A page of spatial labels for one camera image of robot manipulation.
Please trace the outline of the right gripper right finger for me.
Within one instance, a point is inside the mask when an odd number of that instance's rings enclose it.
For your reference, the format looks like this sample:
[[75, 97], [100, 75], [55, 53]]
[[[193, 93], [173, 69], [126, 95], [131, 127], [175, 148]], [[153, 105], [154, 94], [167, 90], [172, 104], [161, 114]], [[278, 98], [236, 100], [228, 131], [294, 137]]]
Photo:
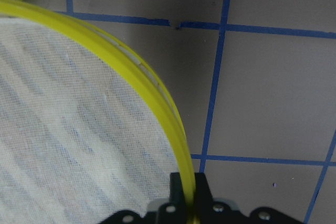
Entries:
[[204, 173], [195, 173], [195, 199], [196, 206], [210, 206], [213, 202], [213, 196]]

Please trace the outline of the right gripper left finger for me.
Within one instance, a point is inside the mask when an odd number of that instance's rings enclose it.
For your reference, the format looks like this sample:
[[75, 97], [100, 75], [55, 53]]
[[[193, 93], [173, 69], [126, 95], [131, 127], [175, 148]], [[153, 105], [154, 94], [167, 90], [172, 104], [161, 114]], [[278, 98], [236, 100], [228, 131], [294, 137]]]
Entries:
[[186, 201], [180, 173], [170, 174], [169, 203], [176, 207], [186, 207]]

